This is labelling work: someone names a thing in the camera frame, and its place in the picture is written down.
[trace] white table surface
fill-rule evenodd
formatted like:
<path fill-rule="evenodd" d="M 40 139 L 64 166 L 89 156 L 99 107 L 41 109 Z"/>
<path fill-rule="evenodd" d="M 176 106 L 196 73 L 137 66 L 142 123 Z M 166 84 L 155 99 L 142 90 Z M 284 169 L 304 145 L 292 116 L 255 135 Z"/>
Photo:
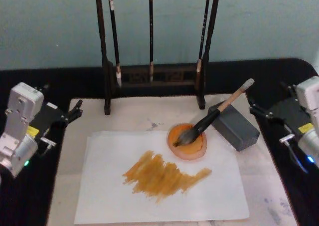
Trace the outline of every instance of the white table surface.
<path fill-rule="evenodd" d="M 113 99 L 109 116 L 104 115 L 104 100 L 84 99 L 81 107 L 82 117 L 71 123 L 65 132 L 47 225 L 74 225 L 86 141 L 93 132 L 132 129 L 168 130 L 176 123 L 195 123 L 207 114 L 209 106 L 226 98 L 227 95 L 206 96 L 205 110 L 198 109 L 194 96 Z M 73 99 L 70 107 L 73 107 L 76 102 L 77 99 Z M 259 128 L 254 116 L 249 113 L 245 95 L 240 96 L 232 105 Z M 124 225 L 296 226 L 284 187 L 262 135 L 255 145 L 235 154 L 250 211 L 248 219 Z"/>

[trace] yellow label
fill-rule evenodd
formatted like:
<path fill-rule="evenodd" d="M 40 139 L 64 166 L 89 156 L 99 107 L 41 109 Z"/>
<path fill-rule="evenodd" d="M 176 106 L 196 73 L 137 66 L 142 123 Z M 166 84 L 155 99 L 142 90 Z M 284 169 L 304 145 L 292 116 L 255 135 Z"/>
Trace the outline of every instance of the yellow label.
<path fill-rule="evenodd" d="M 36 135 L 39 133 L 39 130 L 31 126 L 28 126 L 26 133 L 29 134 L 32 138 L 35 138 Z"/>
<path fill-rule="evenodd" d="M 312 130 L 314 128 L 314 126 L 312 125 L 312 123 L 308 123 L 305 124 L 301 127 L 299 127 L 298 129 L 300 130 L 301 133 L 307 133 L 309 130 Z"/>

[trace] orange paint dish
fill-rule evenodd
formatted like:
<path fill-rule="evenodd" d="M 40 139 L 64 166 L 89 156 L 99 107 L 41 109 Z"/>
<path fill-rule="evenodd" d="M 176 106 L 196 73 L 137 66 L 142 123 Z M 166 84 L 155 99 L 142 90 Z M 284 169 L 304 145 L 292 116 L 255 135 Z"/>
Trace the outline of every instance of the orange paint dish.
<path fill-rule="evenodd" d="M 207 149 L 207 139 L 205 133 L 202 133 L 193 143 L 175 147 L 173 144 L 185 130 L 193 127 L 192 124 L 179 124 L 174 126 L 167 137 L 167 144 L 172 152 L 183 160 L 196 160 L 205 155 Z"/>

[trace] large brush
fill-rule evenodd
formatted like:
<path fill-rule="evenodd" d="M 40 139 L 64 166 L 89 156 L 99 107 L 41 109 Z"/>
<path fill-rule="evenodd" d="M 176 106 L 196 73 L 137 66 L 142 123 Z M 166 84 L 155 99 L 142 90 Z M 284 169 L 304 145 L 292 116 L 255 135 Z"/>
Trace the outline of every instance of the large brush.
<path fill-rule="evenodd" d="M 191 129 L 185 130 L 174 146 L 188 145 L 194 142 L 206 129 L 213 123 L 213 121 L 229 106 L 234 100 L 236 100 L 242 93 L 244 93 L 252 84 L 253 79 L 247 80 L 238 90 L 236 90 L 227 100 L 225 100 L 216 110 L 211 112 L 209 115 L 201 119 L 196 125 Z"/>

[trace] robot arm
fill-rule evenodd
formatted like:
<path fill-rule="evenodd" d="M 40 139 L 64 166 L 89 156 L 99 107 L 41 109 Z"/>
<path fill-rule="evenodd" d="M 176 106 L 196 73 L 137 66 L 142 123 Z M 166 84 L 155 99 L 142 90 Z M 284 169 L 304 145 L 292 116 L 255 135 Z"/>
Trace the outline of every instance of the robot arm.
<path fill-rule="evenodd" d="M 298 146 L 319 168 L 319 77 L 314 76 L 297 85 L 296 94 L 312 122 L 305 127 Z"/>
<path fill-rule="evenodd" d="M 276 103 L 269 109 L 263 109 L 250 99 L 251 114 L 265 118 L 270 124 L 280 122 L 288 135 L 280 139 L 286 145 L 292 159 L 307 172 L 294 154 L 292 145 L 297 145 L 306 158 L 319 168 L 319 77 L 312 77 L 293 87 L 282 86 L 290 97 Z"/>
<path fill-rule="evenodd" d="M 55 146 L 46 134 L 54 125 L 65 128 L 81 117 L 81 104 L 80 100 L 73 110 L 64 114 L 54 104 L 44 102 L 42 92 L 35 88 L 25 83 L 12 88 L 5 111 L 5 129 L 0 137 L 0 173 L 6 172 L 15 178 L 40 143 L 47 149 Z"/>

